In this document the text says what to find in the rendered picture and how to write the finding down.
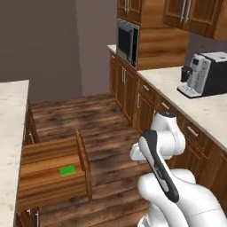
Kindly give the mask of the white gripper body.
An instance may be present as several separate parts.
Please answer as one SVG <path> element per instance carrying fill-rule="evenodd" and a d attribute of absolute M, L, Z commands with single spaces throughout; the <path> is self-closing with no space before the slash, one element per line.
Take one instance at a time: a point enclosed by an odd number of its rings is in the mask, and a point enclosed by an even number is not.
<path fill-rule="evenodd" d="M 129 157 L 134 161 L 144 161 L 146 157 L 141 153 L 138 143 L 132 145 Z"/>

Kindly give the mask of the green sponge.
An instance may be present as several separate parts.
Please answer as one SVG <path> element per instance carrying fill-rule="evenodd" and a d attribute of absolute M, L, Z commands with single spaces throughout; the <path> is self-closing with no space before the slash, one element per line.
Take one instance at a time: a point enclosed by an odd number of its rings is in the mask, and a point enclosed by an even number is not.
<path fill-rule="evenodd" d="M 76 172 L 76 167 L 75 165 L 70 165 L 70 166 L 60 168 L 59 171 L 61 176 L 67 176 L 67 175 L 74 174 Z"/>

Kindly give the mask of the wooden drawer front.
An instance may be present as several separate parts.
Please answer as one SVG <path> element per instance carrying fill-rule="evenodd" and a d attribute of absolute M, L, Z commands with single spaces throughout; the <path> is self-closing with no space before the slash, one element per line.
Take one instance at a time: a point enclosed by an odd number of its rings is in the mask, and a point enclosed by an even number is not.
<path fill-rule="evenodd" d="M 167 106 L 169 106 L 169 109 L 166 109 L 164 106 L 162 106 L 161 102 L 164 102 Z M 160 94 L 156 95 L 155 104 L 156 104 L 156 111 L 157 112 L 177 113 L 176 108 L 170 102 L 168 102 L 163 96 L 161 96 Z"/>
<path fill-rule="evenodd" d="M 149 91 L 147 91 L 143 85 L 146 85 L 148 88 L 150 88 Z M 141 93 L 147 97 L 148 99 L 150 99 L 152 102 L 155 101 L 155 90 L 145 81 L 141 81 L 141 85 L 140 85 L 140 91 Z"/>
<path fill-rule="evenodd" d="M 191 126 L 191 128 L 196 132 L 199 133 L 197 137 L 195 137 L 186 127 Z M 205 148 L 208 142 L 208 137 L 202 132 L 195 124 L 187 120 L 186 118 L 183 119 L 182 123 L 182 130 L 185 135 L 186 145 L 189 148 L 198 149 L 202 153 L 205 152 Z"/>

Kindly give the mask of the wooden base cupboard run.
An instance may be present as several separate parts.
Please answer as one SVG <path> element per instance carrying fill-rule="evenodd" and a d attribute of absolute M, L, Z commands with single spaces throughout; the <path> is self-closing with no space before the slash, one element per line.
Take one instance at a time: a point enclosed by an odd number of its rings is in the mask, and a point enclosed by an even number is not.
<path fill-rule="evenodd" d="M 133 122 L 136 85 L 136 70 L 117 54 L 110 52 L 110 91 L 130 123 Z"/>

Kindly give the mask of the open wooden drawer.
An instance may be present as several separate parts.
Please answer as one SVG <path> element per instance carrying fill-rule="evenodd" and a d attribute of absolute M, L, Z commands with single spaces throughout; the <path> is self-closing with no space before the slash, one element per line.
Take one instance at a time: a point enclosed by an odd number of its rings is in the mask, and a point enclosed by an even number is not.
<path fill-rule="evenodd" d="M 83 196 L 92 199 L 90 163 L 80 130 L 73 137 L 24 145 L 22 152 L 19 211 Z M 70 165 L 76 172 L 61 176 L 59 169 Z"/>

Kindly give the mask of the silver and black coffee machine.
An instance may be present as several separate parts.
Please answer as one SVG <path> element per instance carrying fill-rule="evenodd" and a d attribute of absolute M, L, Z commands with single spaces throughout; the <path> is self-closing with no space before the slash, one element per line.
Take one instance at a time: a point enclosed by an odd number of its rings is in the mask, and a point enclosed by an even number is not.
<path fill-rule="evenodd" d="M 191 64 L 182 67 L 177 90 L 188 98 L 227 93 L 227 53 L 222 51 L 194 54 Z"/>

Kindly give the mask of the wooden island cupboard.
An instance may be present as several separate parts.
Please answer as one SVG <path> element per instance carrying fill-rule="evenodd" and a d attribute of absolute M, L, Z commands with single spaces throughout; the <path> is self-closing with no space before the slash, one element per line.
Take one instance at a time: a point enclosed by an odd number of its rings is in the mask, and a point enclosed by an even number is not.
<path fill-rule="evenodd" d="M 27 111 L 26 111 L 26 120 L 25 120 L 25 128 L 24 128 L 24 138 L 23 145 L 31 145 L 31 140 L 29 137 L 29 132 L 31 132 L 35 144 L 39 142 L 39 137 L 36 131 L 35 120 L 32 114 L 31 105 L 27 102 Z"/>

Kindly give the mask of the black and silver microwave oven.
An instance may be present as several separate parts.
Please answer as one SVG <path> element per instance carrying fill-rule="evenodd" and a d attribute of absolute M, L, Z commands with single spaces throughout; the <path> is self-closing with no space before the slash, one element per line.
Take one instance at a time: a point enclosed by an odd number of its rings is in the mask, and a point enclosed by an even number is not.
<path fill-rule="evenodd" d="M 133 67 L 137 67 L 139 26 L 117 19 L 116 52 Z"/>

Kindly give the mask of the wooden island cupboard door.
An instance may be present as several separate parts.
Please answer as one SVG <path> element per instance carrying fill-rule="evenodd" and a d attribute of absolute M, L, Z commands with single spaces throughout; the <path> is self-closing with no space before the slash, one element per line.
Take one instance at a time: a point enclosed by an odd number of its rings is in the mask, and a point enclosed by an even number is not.
<path fill-rule="evenodd" d="M 27 210 L 18 212 L 16 215 L 16 227 L 36 227 L 36 217 L 35 212 L 38 210 L 38 207 L 30 208 L 31 215 L 27 213 Z"/>

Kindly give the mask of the wooden wall cupboards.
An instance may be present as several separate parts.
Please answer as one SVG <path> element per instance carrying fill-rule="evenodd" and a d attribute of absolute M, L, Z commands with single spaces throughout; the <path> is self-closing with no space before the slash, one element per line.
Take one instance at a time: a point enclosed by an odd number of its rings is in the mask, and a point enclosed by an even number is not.
<path fill-rule="evenodd" d="M 190 33 L 227 39 L 227 0 L 117 0 L 117 19 L 139 26 L 136 70 L 181 66 Z"/>

